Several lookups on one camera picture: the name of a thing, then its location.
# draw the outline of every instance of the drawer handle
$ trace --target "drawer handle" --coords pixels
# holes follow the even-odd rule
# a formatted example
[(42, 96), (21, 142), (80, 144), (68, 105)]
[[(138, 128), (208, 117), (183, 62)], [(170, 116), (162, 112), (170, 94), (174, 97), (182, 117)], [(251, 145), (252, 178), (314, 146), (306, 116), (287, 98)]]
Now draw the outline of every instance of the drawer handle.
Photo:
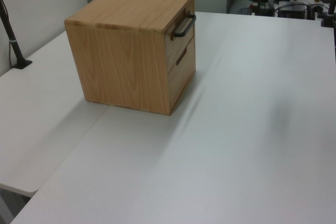
[(196, 15), (189, 14), (188, 18), (192, 18), (192, 20), (190, 21), (190, 23), (188, 24), (188, 26), (181, 33), (174, 32), (174, 35), (173, 35), (174, 37), (179, 37), (179, 38), (184, 37), (188, 33), (188, 31), (190, 30), (190, 28), (195, 24)]
[(185, 56), (186, 52), (187, 52), (187, 48), (185, 48), (185, 49), (183, 50), (183, 52), (181, 53), (181, 55), (180, 55), (179, 58), (177, 59), (177, 61), (176, 61), (176, 65), (177, 65), (177, 66), (179, 65), (179, 63), (180, 63), (180, 61), (182, 60), (182, 58)]

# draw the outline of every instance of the black cable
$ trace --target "black cable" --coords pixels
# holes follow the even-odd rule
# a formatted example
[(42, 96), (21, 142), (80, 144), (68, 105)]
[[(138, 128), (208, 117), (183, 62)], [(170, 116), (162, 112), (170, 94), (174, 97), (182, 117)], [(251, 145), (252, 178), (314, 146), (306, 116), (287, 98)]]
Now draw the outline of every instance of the black cable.
[(280, 10), (280, 9), (283, 9), (283, 8), (286, 8), (286, 7), (290, 7), (290, 6), (296, 6), (296, 5), (304, 5), (304, 6), (308, 6), (308, 5), (303, 4), (303, 3), (288, 4), (288, 5), (283, 5), (283, 6), (280, 6), (280, 7), (276, 8), (275, 11)]
[(10, 57), (10, 56), (11, 56), (11, 53), (10, 53), (10, 43), (11, 43), (11, 42), (9, 42), (9, 50), (8, 50), (8, 51), (9, 51), (9, 65), (10, 65), (10, 68), (13, 68), (13, 66), (12, 66), (12, 61), (11, 61), (11, 59), (10, 59), (10, 58), (11, 58), (11, 57)]
[[(6, 16), (7, 16), (7, 18), (9, 19), (9, 15), (8, 15), (8, 11), (7, 11), (7, 7), (6, 7), (6, 5), (5, 5), (5, 3), (4, 3), (4, 1), (3, 0), (1, 0), (1, 4), (2, 4), (2, 6), (5, 8), (5, 11), (6, 11)], [(9, 58), (9, 65), (10, 65), (10, 68), (13, 68), (13, 66), (12, 66), (12, 60), (10, 59), (11, 57), (11, 53), (10, 53), (10, 41), (8, 42), (9, 43), (9, 49), (8, 49), (8, 58)]]
[(5, 8), (5, 10), (6, 10), (6, 15), (7, 15), (7, 17), (9, 17), (9, 15), (8, 15), (8, 11), (7, 11), (7, 7), (6, 7), (5, 2), (4, 2), (3, 0), (1, 0), (1, 4), (2, 4), (2, 6)]

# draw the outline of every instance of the drawer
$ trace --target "drawer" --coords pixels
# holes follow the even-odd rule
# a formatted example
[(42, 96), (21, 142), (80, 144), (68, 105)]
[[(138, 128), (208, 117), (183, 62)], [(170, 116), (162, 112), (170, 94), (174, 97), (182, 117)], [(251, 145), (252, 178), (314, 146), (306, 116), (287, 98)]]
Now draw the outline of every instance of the drawer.
[(186, 8), (178, 15), (175, 22), (165, 33), (167, 71), (170, 72), (177, 59), (195, 35), (195, 26), (192, 26), (184, 37), (173, 37), (175, 32), (182, 32), (192, 21), (188, 14), (194, 14), (194, 1), (191, 1)]
[(196, 68), (195, 39), (192, 38), (176, 60), (172, 70), (168, 74), (168, 87), (171, 109), (175, 106), (181, 92), (187, 85)]

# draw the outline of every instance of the white desk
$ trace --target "white desk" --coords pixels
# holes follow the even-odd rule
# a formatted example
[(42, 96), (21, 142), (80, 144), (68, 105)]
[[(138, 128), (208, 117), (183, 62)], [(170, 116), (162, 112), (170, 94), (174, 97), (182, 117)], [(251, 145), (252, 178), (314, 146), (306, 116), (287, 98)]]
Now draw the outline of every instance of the white desk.
[(66, 33), (0, 78), (0, 188), (32, 196), (108, 106), (86, 102)]
[(197, 13), (196, 57), (171, 117), (109, 107), (13, 224), (335, 223), (333, 30)]

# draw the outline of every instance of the wooden cabinet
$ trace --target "wooden cabinet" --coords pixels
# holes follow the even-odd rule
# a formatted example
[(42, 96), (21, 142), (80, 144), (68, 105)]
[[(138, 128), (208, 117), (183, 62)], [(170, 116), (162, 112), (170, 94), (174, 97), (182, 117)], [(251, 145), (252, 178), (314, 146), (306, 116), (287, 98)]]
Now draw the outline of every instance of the wooden cabinet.
[(171, 114), (195, 72), (194, 14), (194, 0), (94, 0), (67, 18), (86, 100)]

